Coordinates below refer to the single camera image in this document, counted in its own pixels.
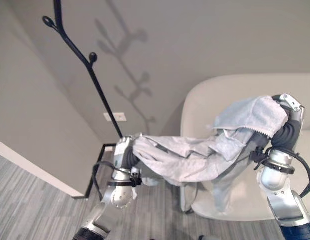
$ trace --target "gray wall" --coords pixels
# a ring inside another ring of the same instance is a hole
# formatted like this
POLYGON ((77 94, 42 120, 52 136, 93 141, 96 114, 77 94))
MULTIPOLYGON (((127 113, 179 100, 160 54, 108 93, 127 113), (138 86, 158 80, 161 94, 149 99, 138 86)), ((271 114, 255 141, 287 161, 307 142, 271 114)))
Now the gray wall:
MULTIPOLYGON (((84 67, 40 20, 53 16, 52 1, 8 2, 63 93, 102 142, 116 141, 84 67)), ((126 114, 125 134, 178 135, 186 94, 207 78, 310 72, 310 0, 62 2, 68 35, 98 54, 96 74, 113 111, 126 114)))
POLYGON ((0 142, 84 194, 101 143, 37 54, 0 1, 0 142))

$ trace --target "floor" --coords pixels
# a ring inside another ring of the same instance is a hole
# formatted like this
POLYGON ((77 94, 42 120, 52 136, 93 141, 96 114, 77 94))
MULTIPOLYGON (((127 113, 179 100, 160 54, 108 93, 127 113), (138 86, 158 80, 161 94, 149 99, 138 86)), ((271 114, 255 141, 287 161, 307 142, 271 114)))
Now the floor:
MULTIPOLYGON (((103 160, 111 157, 107 152, 103 160)), ((106 168, 99 171, 102 188, 102 179, 109 175, 106 168)), ((197 240, 200 235, 218 240, 283 239, 273 220, 230 222, 182 214, 178 189, 165 182, 141 186, 137 194, 107 240, 197 240)), ((97 202, 95 189, 89 199, 74 200, 0 157, 0 240, 71 240, 97 202)))

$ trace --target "coat rack stand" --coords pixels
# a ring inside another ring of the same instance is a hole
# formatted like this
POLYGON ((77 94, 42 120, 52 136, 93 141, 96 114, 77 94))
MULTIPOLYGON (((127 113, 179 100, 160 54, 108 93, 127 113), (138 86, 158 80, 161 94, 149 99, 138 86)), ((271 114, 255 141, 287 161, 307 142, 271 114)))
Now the coat rack stand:
MULTIPOLYGON (((78 50, 78 48, 69 39, 69 37, 67 36, 67 34, 64 30, 63 22, 62 22, 61 0, 53 0, 53 2, 54 2, 55 22, 51 18, 49 18, 47 16, 43 16, 42 20, 43 20, 44 24, 46 26, 52 28, 53 30, 55 30, 60 35, 62 40, 67 44, 67 46, 73 51, 73 53, 77 56, 77 58, 79 58, 79 60, 86 67, 87 72, 88 72, 97 92, 98 92, 98 95, 99 95, 107 113, 109 114, 110 120, 111 120, 117 134, 118 134, 118 137, 122 138, 122 133, 121 133, 119 126, 118 126, 118 124, 117 124, 117 122, 116 122, 116 120, 112 114, 112 111, 108 105, 106 97, 105 97, 105 95, 104 95, 104 93, 100 87, 100 84, 99 84, 97 77, 95 75, 95 72, 93 70, 93 64, 97 61, 97 55, 94 52, 91 52, 88 56, 88 59, 86 59, 85 56, 78 50)), ((114 146, 116 146, 115 143, 103 144, 103 146, 101 147, 101 151, 99 153, 97 162, 100 162, 102 160, 102 157, 104 155, 106 147, 114 147, 114 146)), ((93 172, 93 174, 96 175, 96 173, 98 171, 98 167, 94 171, 95 172, 93 172)), ((81 197, 81 196, 80 197, 74 197, 74 199, 88 198, 92 185, 93 185, 93 180, 91 177, 85 195, 83 197, 81 197)))

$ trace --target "gray cloth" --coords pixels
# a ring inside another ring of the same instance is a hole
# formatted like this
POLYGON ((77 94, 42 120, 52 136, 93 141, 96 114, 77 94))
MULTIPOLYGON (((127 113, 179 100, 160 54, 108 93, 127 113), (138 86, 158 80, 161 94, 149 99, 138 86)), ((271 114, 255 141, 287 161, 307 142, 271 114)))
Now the gray cloth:
POLYGON ((233 164, 253 134, 258 132, 271 138, 286 121, 285 111, 270 96, 249 98, 233 103, 217 116, 214 136, 207 139, 141 136, 134 142, 133 154, 177 186, 216 180, 214 196, 218 202, 227 197, 231 182, 247 167, 247 162, 233 164))

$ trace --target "silver robot arm segment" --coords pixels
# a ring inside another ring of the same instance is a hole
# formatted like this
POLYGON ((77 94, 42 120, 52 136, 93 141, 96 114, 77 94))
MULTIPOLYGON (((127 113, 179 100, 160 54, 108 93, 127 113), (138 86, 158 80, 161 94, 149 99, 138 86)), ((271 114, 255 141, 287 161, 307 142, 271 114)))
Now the silver robot arm segment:
POLYGON ((293 156, 299 157, 293 150, 303 125, 304 107, 287 94, 274 96, 273 99, 286 110, 288 121, 271 140, 270 151, 260 155, 260 159, 264 157, 261 162, 265 167, 258 172, 257 182, 267 195, 269 207, 285 239, 310 240, 309 213, 301 197, 291 190, 288 177, 295 171, 291 166, 293 156))
POLYGON ((73 240, 104 240, 122 218, 122 209, 136 193, 133 187, 141 184, 139 170, 134 168, 139 160, 132 155, 134 138, 123 137, 116 144, 113 173, 101 202, 83 221, 73 240))

